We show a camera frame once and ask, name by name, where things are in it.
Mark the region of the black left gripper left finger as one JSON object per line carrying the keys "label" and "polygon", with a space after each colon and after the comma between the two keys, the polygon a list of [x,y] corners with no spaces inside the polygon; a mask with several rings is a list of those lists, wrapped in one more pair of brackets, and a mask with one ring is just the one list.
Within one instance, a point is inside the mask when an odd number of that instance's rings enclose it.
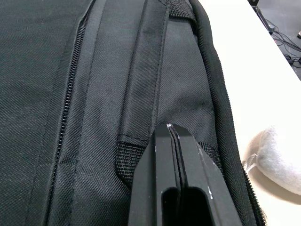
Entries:
{"label": "black left gripper left finger", "polygon": [[140,158],[132,182],[130,226],[177,226],[181,179],[172,124],[161,125]]}

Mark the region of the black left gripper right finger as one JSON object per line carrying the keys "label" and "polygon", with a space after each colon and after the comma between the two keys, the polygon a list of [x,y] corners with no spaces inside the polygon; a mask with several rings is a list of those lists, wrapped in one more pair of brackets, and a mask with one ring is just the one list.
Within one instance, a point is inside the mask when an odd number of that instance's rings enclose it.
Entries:
{"label": "black left gripper right finger", "polygon": [[187,129],[170,125],[181,181],[178,222],[182,226],[240,226],[223,176]]}

